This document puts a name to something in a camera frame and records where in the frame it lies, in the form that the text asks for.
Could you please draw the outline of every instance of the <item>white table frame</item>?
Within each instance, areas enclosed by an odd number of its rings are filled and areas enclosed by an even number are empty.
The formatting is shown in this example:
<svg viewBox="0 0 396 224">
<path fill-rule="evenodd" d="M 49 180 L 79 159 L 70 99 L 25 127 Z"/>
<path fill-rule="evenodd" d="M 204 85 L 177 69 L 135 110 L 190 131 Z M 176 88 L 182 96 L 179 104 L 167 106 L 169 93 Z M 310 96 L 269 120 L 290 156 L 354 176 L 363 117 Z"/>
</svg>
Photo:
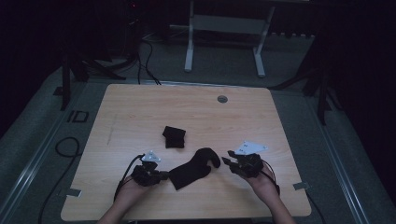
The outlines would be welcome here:
<svg viewBox="0 0 396 224">
<path fill-rule="evenodd" d="M 194 1 L 190 0 L 189 45 L 187 47 L 184 71 L 192 71 L 194 30 L 207 30 L 224 33 L 260 35 L 261 38 L 259 45 L 253 48 L 253 55 L 256 62 L 258 76 L 265 77 L 264 66 L 262 64 L 262 47 L 264 45 L 265 37 L 267 37 L 274 11 L 275 7 L 270 7 L 266 20 L 197 15 L 194 14 Z"/>
</svg>

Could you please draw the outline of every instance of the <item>metal stand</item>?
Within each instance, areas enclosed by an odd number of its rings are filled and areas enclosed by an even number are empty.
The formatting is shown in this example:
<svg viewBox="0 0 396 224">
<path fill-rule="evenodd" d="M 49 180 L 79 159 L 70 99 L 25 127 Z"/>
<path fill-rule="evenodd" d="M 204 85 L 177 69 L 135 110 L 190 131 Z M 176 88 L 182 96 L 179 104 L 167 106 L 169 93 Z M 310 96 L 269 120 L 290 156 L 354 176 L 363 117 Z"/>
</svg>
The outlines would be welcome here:
<svg viewBox="0 0 396 224">
<path fill-rule="evenodd" d="M 77 81 L 87 81 L 89 76 L 85 71 L 85 65 L 82 63 L 85 62 L 89 66 L 95 68 L 100 73 L 118 80 L 125 80 L 125 77 L 120 77 L 117 74 L 111 72 L 108 68 L 102 66 L 97 63 L 95 60 L 90 57 L 84 55 L 83 53 L 78 52 L 77 50 L 64 47 L 63 48 L 63 57 L 62 57 L 62 90 L 60 94 L 63 97 L 61 110 L 65 111 L 67 105 L 70 102 L 71 91 L 70 91 L 70 70 L 73 71 L 74 76 Z"/>
<path fill-rule="evenodd" d="M 193 32 L 194 30 L 218 31 L 224 33 L 239 33 L 260 35 L 259 45 L 253 48 L 254 60 L 256 62 L 259 77 L 264 77 L 264 66 L 262 65 L 262 46 L 267 37 L 271 19 L 274 15 L 275 7 L 270 7 L 266 20 L 240 19 L 229 17 L 217 17 L 194 14 L 194 1 L 190 0 L 190 25 L 189 25 L 189 45 L 187 46 L 185 72 L 192 70 L 192 58 L 194 53 Z"/>
<path fill-rule="evenodd" d="M 300 72 L 301 71 L 300 70 L 301 67 L 300 67 L 299 72 L 297 72 L 297 75 L 295 77 L 286 80 L 276 86 L 267 87 L 267 89 L 280 91 L 300 80 L 308 78 L 308 81 L 306 82 L 303 88 L 303 93 L 306 96 L 313 96 L 316 90 L 319 88 L 317 115 L 321 124 L 326 125 L 324 112 L 326 110 L 327 88 L 329 85 L 330 72 L 332 70 L 331 60 L 330 60 L 331 57 L 332 55 L 329 58 L 322 59 L 322 62 L 320 62 L 317 67 L 311 68 L 310 70 L 304 73 Z"/>
</svg>

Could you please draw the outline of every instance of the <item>cable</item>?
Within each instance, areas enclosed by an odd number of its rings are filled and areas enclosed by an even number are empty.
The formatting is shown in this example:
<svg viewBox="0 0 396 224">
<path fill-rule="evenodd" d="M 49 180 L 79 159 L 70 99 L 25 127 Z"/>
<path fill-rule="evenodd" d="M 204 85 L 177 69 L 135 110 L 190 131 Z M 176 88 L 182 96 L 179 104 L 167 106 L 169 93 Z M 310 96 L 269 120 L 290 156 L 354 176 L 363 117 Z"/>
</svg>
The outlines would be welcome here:
<svg viewBox="0 0 396 224">
<path fill-rule="evenodd" d="M 273 174 L 272 178 L 271 176 L 269 176 L 268 174 L 266 174 L 263 170 L 260 170 L 260 173 L 262 173 L 262 175 L 265 175 L 266 177 L 268 177 L 268 179 L 274 184 L 274 187 L 276 188 L 277 194 L 280 195 L 280 187 L 279 185 L 276 183 L 276 176 L 275 176 L 275 172 L 274 169 L 272 168 L 272 166 L 265 160 L 262 160 L 263 162 L 265 162 L 265 164 L 267 164 L 267 166 L 270 168 L 271 173 Z"/>
<path fill-rule="evenodd" d="M 129 180 L 127 180 L 127 181 L 124 182 L 124 179 L 125 179 L 126 175 L 128 175 L 128 172 L 129 172 L 129 170 L 131 169 L 131 166 L 134 164 L 134 162 L 135 162 L 137 159 L 141 159 L 141 158 L 143 158 L 144 156 L 145 156 L 144 154 L 143 154 L 143 155 L 138 155 L 138 156 L 136 156 L 136 157 L 129 163 L 128 168 L 126 169 L 124 175 L 122 176 L 122 179 L 120 180 L 119 184 L 117 185 L 116 192 L 114 193 L 114 201 L 116 201 L 117 195 L 119 194 L 119 191 L 120 191 L 120 189 L 122 188 L 122 186 L 124 186 L 126 183 L 128 183 L 129 181 L 132 180 L 132 178 L 131 178 L 131 179 L 129 179 Z"/>
<path fill-rule="evenodd" d="M 311 198 L 311 196 L 308 194 L 308 192 L 305 191 L 305 193 L 306 193 L 306 196 L 308 197 L 309 201 L 311 201 L 311 203 L 312 203 L 312 204 L 315 206 L 315 208 L 317 209 L 317 211 L 318 211 L 318 213 L 319 213 L 319 216 L 320 216 L 320 219 L 322 220 L 322 223 L 323 223 L 323 224 L 326 224 L 326 220 L 324 219 L 324 216 L 323 216 L 323 214 L 321 213 L 321 211 L 320 211 L 319 207 L 317 206 L 317 204 L 314 202 L 314 200 L 312 200 L 312 198 Z"/>
<path fill-rule="evenodd" d="M 144 68 L 144 69 L 146 70 L 146 73 L 148 74 L 148 76 L 151 77 L 151 78 L 155 81 L 155 83 L 156 83 L 157 85 L 162 85 L 161 82 L 160 82 L 160 80 L 159 80 L 158 78 L 156 78 L 156 77 L 149 71 L 149 58 L 151 57 L 151 54 L 152 54 L 152 45 L 151 45 L 148 41 L 146 41 L 146 40 L 142 40 L 142 43 L 145 43 L 145 44 L 149 45 L 150 51 L 149 51 L 148 57 L 147 57 L 147 59 L 146 59 L 145 65 L 142 64 L 142 60 L 141 60 L 141 58 L 140 58 L 140 54 L 137 54 L 137 61 L 139 62 L 139 67 L 138 67 L 138 70 L 137 70 L 137 83 L 140 84 L 140 73 L 141 73 L 141 69 Z"/>
<path fill-rule="evenodd" d="M 123 18 L 127 18 L 128 17 L 128 15 L 129 15 L 129 13 L 128 13 L 128 10 L 127 10 L 127 8 L 128 8 L 128 3 L 126 2 L 126 1 L 122 1 L 123 2 L 123 4 L 124 4 L 124 6 L 122 7 L 122 8 L 124 8 L 124 10 L 121 12 L 121 16 L 123 17 Z M 122 55 L 125 53 L 125 51 L 126 50 L 130 50 L 130 49 L 128 49 L 126 46 L 127 46 L 127 40 L 128 40 L 128 29 L 129 29 L 129 25 L 128 24 L 126 24 L 125 25 L 125 28 L 124 28 L 124 35 L 123 35 L 123 40 L 122 40 L 122 42 L 123 42 L 123 47 L 122 47 L 122 51 L 121 51 L 121 53 L 120 53 L 120 57 L 122 57 Z M 132 63 L 134 63 L 134 62 L 136 62 L 136 58 L 134 57 L 134 53 L 133 52 L 129 52 L 129 54 L 128 54 L 128 56 L 126 57 L 126 60 L 125 61 L 123 61 L 123 62 L 121 62 L 121 63 L 116 63 L 116 64 L 111 64 L 111 65 L 102 65 L 104 68 L 106 68 L 106 69 L 108 69 L 108 70 L 110 70 L 110 71 L 112 71 L 112 72 L 116 72 L 116 71 L 118 71 L 118 70 L 121 70 L 122 68 L 126 68 L 127 66 L 129 66 L 129 67 L 127 67 L 126 69 L 124 69 L 122 72 L 124 72 L 124 71 L 126 71 L 126 70 L 128 70 L 128 69 L 130 69 L 130 68 L 132 68 L 132 67 L 134 67 L 134 64 L 132 64 Z M 88 68 L 91 68 L 91 69 L 94 69 L 94 70 L 96 70 L 97 71 L 97 69 L 95 69 L 94 67 L 91 67 L 89 64 L 86 64 L 86 63 L 84 63 Z"/>
<path fill-rule="evenodd" d="M 59 145 L 60 145 L 62 142 L 64 142 L 65 140 L 68 140 L 68 139 L 74 140 L 74 141 L 76 142 L 77 147 L 76 147 L 76 151 L 75 151 L 74 155 L 63 154 L 63 153 L 59 150 Z M 46 200 L 43 202 L 43 205 L 41 206 L 40 213 L 39 213 L 39 216 L 38 216 L 38 224 L 41 224 L 41 223 L 42 223 L 44 210 L 45 210 L 46 205 L 47 205 L 47 203 L 48 203 L 48 201 L 49 201 L 49 199 L 50 199 L 50 196 L 51 196 L 52 193 L 55 191 L 55 189 L 58 187 L 59 183 L 61 183 L 62 179 L 63 179 L 64 176 L 67 174 L 67 172 L 70 170 L 70 167 L 73 165 L 75 159 L 76 159 L 77 157 L 79 157 L 79 156 L 82 155 L 82 153 L 79 153 L 79 141 L 78 141 L 77 138 L 75 138 L 75 137 L 66 137 L 66 138 L 62 139 L 61 141 L 59 141 L 59 142 L 56 144 L 55 150 L 56 150 L 56 153 L 57 153 L 58 155 L 60 155 L 61 157 L 72 158 L 72 160 L 69 162 L 69 165 L 68 165 L 68 166 L 66 167 L 66 169 L 64 170 L 64 173 L 63 173 L 63 174 L 61 175 L 61 177 L 58 179 L 58 181 L 56 182 L 56 184 L 52 187 L 52 190 L 49 192 L 49 195 L 47 196 Z"/>
</svg>

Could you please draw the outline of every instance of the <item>small round hole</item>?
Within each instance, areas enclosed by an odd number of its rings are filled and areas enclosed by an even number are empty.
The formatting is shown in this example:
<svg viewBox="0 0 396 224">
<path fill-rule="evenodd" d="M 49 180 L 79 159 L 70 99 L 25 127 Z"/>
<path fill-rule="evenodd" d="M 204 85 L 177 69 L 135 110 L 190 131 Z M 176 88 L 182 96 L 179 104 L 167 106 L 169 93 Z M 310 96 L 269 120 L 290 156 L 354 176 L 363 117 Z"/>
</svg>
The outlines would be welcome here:
<svg viewBox="0 0 396 224">
<path fill-rule="evenodd" d="M 219 101 L 220 103 L 222 103 L 222 104 L 225 104 L 225 103 L 227 103 L 228 98 L 227 98 L 227 96 L 220 95 L 220 96 L 218 96 L 218 101 Z"/>
</svg>

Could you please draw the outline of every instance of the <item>dark background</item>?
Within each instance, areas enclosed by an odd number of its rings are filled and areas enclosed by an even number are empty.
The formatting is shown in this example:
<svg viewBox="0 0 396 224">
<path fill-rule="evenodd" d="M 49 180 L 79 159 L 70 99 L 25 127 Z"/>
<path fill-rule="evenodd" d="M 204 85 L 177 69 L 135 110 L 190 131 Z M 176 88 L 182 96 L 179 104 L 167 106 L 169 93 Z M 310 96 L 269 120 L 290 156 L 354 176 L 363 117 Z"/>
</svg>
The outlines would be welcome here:
<svg viewBox="0 0 396 224">
<path fill-rule="evenodd" d="M 164 38 L 168 24 L 188 24 L 189 1 L 146 2 L 146 23 Z M 270 4 L 248 1 L 237 7 L 234 1 L 227 2 L 229 5 L 222 8 L 207 1 L 207 6 L 196 10 L 262 17 L 261 12 Z M 326 60 L 329 49 L 335 49 L 331 86 L 395 202 L 395 3 L 311 1 L 276 5 L 271 33 L 316 36 L 304 66 Z M 131 19 L 125 9 L 129 6 L 110 0 L 0 2 L 0 136 L 46 77 L 59 68 L 62 46 L 72 45 L 94 59 L 111 60 L 112 55 L 122 54 L 122 40 L 133 35 L 126 25 Z M 141 9 L 135 8 L 132 17 L 140 15 Z"/>
</svg>

